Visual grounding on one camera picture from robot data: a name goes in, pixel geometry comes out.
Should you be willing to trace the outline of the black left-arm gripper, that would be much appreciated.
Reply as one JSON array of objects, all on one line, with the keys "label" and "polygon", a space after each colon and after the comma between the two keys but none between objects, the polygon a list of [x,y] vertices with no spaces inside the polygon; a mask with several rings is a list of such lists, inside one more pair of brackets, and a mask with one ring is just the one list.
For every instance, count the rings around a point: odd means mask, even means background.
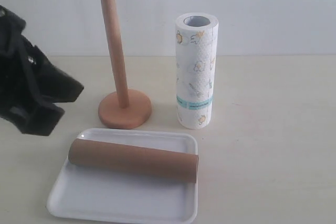
[{"label": "black left-arm gripper", "polygon": [[22,134],[49,136],[65,112],[52,103],[75,102],[84,86],[25,38],[25,27],[1,6],[1,118]]}]

